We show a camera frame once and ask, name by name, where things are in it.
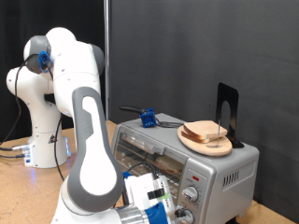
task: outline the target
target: label sticker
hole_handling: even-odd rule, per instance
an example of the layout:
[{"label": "label sticker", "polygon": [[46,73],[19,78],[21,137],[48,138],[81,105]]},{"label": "label sticker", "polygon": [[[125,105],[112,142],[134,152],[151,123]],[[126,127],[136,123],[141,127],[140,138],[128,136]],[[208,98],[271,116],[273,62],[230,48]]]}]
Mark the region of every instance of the label sticker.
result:
[{"label": "label sticker", "polygon": [[57,139],[55,138],[54,134],[50,137],[50,140],[49,140],[49,144],[50,143],[54,143],[54,142],[57,142]]}]

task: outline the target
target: blue object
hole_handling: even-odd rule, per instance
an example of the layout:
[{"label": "blue object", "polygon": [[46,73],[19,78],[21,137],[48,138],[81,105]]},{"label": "blue object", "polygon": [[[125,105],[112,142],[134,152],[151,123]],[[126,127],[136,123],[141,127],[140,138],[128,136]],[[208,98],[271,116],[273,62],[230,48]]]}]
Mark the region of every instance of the blue object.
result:
[{"label": "blue object", "polygon": [[52,68],[52,61],[50,60],[49,54],[46,51],[40,51],[37,60],[39,62],[40,71],[42,71],[43,73],[48,73],[49,69]]},{"label": "blue object", "polygon": [[153,108],[146,109],[146,113],[140,114],[143,127],[148,128],[157,125],[155,112]]},{"label": "blue object", "polygon": [[122,175],[124,178],[128,178],[131,174],[129,172],[123,172]]},{"label": "blue object", "polygon": [[168,224],[167,215],[163,203],[157,203],[145,210],[149,224]]}]

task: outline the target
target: toaster oven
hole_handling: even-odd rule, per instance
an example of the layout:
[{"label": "toaster oven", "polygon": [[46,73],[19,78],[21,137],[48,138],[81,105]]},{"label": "toaster oven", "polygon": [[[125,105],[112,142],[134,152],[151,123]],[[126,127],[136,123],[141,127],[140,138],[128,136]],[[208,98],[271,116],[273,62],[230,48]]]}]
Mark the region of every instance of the toaster oven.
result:
[{"label": "toaster oven", "polygon": [[[156,115],[168,122],[185,121],[165,114]],[[229,155],[210,157],[185,147],[176,128],[143,128],[135,119],[117,126],[112,151],[122,171],[141,161],[150,162],[159,175],[165,175],[175,205],[192,212],[194,224],[223,224],[243,217],[251,206],[259,151],[244,144]],[[133,175],[150,173],[137,166]]]}]

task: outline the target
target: ventilation slot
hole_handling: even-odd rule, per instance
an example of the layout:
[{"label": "ventilation slot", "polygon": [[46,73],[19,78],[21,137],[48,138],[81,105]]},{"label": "ventilation slot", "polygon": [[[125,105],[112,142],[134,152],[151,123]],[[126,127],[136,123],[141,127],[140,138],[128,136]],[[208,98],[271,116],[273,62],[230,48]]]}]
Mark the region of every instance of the ventilation slot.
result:
[{"label": "ventilation slot", "polygon": [[223,179],[223,188],[227,189],[233,184],[241,181],[242,179],[245,179],[246,177],[253,174],[254,171],[254,162],[251,162],[250,164],[247,164],[240,169],[233,171],[232,173],[226,175]]}]

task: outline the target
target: black backdrop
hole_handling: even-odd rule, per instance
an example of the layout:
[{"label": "black backdrop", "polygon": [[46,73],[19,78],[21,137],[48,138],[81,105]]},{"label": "black backdrop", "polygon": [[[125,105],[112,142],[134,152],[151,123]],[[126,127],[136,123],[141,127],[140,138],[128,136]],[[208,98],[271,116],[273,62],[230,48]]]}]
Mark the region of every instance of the black backdrop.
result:
[{"label": "black backdrop", "polygon": [[[0,141],[18,115],[14,96],[7,89],[10,69],[23,62],[23,47],[30,37],[45,35],[51,28],[64,27],[78,41],[92,43],[105,51],[104,2],[98,0],[1,0],[0,1]],[[105,75],[101,92],[105,101]],[[53,101],[53,95],[46,99]],[[31,135],[29,110],[21,101],[21,119],[9,139]],[[64,117],[63,128],[73,127],[72,119]]]},{"label": "black backdrop", "polygon": [[111,0],[110,119],[120,105],[215,119],[239,91],[236,136],[260,154],[255,197],[299,222],[299,1]]}]

